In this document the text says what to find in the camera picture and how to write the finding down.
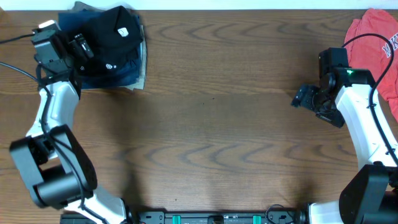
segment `cloth pile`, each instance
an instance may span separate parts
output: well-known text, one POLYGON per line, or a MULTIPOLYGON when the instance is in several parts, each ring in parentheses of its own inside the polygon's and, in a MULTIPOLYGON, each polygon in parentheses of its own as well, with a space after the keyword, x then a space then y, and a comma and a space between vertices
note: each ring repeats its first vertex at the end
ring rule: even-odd
POLYGON ((143 89, 146 79, 144 27, 133 10, 123 6, 102 11, 81 2, 58 14, 70 39, 83 34, 94 57, 75 62, 83 89, 123 86, 143 89))

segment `white wall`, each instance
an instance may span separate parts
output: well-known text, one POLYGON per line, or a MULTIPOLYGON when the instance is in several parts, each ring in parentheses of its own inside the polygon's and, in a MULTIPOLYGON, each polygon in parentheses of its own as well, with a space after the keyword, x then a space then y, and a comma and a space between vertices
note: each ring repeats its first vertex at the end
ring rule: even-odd
MULTIPOLYGON (((0 0, 4 10, 65 10, 74 0, 0 0)), ((109 9, 121 1, 82 0, 109 9)), ((137 10, 199 9, 398 9, 398 0, 125 0, 124 6, 137 10)))

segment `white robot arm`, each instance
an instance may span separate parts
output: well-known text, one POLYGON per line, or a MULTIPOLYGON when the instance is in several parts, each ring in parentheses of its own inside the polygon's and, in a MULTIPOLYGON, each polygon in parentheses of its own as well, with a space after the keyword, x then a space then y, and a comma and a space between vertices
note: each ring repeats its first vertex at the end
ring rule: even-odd
MULTIPOLYGON (((45 128, 47 131, 59 126, 63 126, 64 124, 66 124, 72 130, 73 114, 79 102, 79 96, 75 86, 73 86, 70 81, 59 81, 47 85, 47 89, 52 97, 49 98, 47 96, 46 90, 40 90, 39 93, 41 101, 39 111, 33 126, 26 134, 27 137, 34 138, 43 135, 41 127, 43 112, 45 112, 45 121, 47 123, 45 128), (48 103, 48 109, 45 111, 44 109, 47 100, 50 102, 48 103)), ((55 151, 50 151, 48 157, 49 159, 54 159, 57 158, 58 155, 55 151)), ((124 202, 120 198, 111 195, 100 185, 93 190, 93 196, 86 198, 84 203, 85 209, 80 207, 81 199, 70 202, 64 209, 78 212, 93 220, 97 224, 104 223, 104 220, 109 224, 120 224, 127 218, 124 202)))
POLYGON ((308 222, 396 223, 398 209, 394 203, 398 197, 395 192, 386 192, 386 188, 397 187, 397 164, 393 156, 398 143, 379 104, 376 87, 380 80, 376 83, 369 70, 350 68, 344 48, 326 50, 319 59, 320 87, 302 85, 292 105, 312 110, 337 127, 345 122, 354 143, 359 172, 339 200, 310 204, 308 222))

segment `wood grain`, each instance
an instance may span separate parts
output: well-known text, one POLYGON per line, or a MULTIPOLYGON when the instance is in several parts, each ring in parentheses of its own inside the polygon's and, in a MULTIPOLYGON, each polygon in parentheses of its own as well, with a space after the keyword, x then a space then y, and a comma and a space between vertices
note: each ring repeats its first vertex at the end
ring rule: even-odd
MULTIPOLYGON (((142 11, 144 91, 84 91, 73 132, 100 184, 131 205, 265 210, 338 199, 358 171, 346 127, 290 106, 318 80, 317 55, 343 43, 364 11, 142 11)), ((398 11, 390 11, 398 17, 398 11)), ((57 12, 4 12, 0 39, 57 12)), ((33 72, 29 39, 0 61, 33 72)), ((57 223, 29 198, 8 153, 32 125, 36 84, 0 68, 0 223, 57 223)), ((384 105, 394 133, 398 125, 384 105)))

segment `red cloth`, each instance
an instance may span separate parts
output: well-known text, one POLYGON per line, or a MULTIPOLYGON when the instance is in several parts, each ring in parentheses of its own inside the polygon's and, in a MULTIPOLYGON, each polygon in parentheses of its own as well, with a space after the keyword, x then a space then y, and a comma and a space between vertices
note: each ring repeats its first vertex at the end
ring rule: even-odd
MULTIPOLYGON (((394 47, 394 61, 377 87, 398 121, 398 22, 386 11, 369 9, 362 19, 355 19, 349 27, 345 42, 360 34, 375 33, 390 40, 394 47)), ((378 37, 362 37, 346 46, 350 67, 369 69, 375 81, 390 61, 388 45, 378 37)))

